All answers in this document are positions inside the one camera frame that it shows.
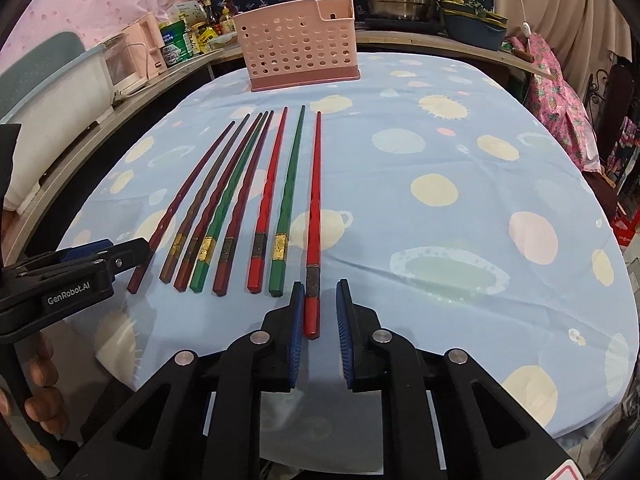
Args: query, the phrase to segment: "human hand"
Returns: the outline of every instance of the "human hand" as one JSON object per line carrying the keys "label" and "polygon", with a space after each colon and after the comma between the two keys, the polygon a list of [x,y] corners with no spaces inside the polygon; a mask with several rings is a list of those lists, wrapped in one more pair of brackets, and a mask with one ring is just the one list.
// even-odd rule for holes
{"label": "human hand", "polygon": [[[27,399],[24,409],[27,415],[39,422],[47,433],[62,435],[69,421],[62,394],[59,389],[53,387],[58,382],[58,370],[51,361],[53,347],[41,333],[37,338],[38,355],[29,363],[29,375],[31,381],[42,389],[38,390],[31,399]],[[0,415],[11,415],[11,406],[2,390],[0,390]]]}

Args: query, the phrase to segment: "blue bowl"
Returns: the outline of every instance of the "blue bowl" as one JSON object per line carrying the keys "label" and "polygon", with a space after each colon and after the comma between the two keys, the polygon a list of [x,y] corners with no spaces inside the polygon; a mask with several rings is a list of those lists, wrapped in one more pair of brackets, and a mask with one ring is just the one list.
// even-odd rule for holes
{"label": "blue bowl", "polygon": [[442,11],[447,35],[455,41],[466,43],[487,50],[500,50],[507,35],[506,27],[498,27],[482,22],[479,18],[471,18]]}
{"label": "blue bowl", "polygon": [[[452,2],[450,0],[439,0],[438,3],[443,10],[452,10],[458,14],[470,14],[472,17],[476,14],[475,7],[468,6],[465,3]],[[482,20],[494,20],[494,22],[499,22],[503,25],[506,25],[508,21],[504,16],[491,12],[490,10],[486,12],[486,17],[484,19],[482,18]]]}

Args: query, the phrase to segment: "sticker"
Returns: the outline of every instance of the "sticker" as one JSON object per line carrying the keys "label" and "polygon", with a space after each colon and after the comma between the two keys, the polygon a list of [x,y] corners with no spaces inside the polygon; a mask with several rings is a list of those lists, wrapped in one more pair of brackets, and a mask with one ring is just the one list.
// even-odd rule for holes
{"label": "sticker", "polygon": [[567,460],[546,480],[584,480],[573,460]]}

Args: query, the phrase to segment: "perforated basket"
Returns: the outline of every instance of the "perforated basket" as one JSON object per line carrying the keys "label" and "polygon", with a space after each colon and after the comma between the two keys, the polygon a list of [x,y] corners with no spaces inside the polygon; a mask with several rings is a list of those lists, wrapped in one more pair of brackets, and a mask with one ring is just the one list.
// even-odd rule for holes
{"label": "perforated basket", "polygon": [[360,78],[353,0],[297,0],[234,17],[251,90]]}

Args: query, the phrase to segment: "gold band on chopstick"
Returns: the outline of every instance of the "gold band on chopstick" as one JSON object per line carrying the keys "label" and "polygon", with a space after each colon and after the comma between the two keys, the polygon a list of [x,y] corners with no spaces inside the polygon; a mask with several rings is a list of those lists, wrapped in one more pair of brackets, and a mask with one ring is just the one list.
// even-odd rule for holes
{"label": "gold band on chopstick", "polygon": [[213,251],[216,248],[216,241],[211,236],[205,236],[200,246],[200,252],[198,252],[197,260],[199,262],[205,262],[207,265],[211,263],[211,257]]}
{"label": "gold band on chopstick", "polygon": [[286,234],[277,234],[273,244],[272,260],[285,260],[287,258],[287,243],[289,238]]}
{"label": "gold band on chopstick", "polygon": [[171,249],[169,249],[169,254],[171,256],[179,254],[182,251],[182,246],[184,245],[185,241],[186,236],[184,236],[183,234],[175,235],[174,243],[171,245]]}

